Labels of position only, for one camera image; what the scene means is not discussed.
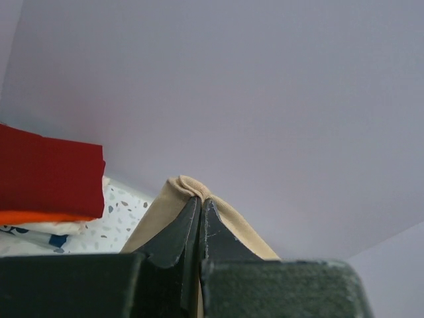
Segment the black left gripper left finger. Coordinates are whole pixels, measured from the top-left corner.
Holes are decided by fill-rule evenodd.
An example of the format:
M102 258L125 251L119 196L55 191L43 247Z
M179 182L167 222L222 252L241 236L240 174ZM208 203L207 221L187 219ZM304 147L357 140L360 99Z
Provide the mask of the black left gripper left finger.
M195 317L201 202L128 254L1 259L2 317Z

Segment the beige t-shirt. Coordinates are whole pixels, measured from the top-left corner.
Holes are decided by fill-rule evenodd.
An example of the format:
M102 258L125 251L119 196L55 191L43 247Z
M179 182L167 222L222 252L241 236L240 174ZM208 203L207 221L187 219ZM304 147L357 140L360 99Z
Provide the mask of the beige t-shirt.
M145 257L134 301L138 317L203 316L200 240L202 208L208 199L255 255L279 258L234 207L201 182L188 176L169 178L122 249Z

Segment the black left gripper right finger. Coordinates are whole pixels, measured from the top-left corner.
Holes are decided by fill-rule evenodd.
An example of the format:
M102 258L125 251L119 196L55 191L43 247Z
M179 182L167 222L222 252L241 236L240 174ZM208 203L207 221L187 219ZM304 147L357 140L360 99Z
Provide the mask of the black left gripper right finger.
M339 260L265 260L202 208L204 317L373 317L358 274Z

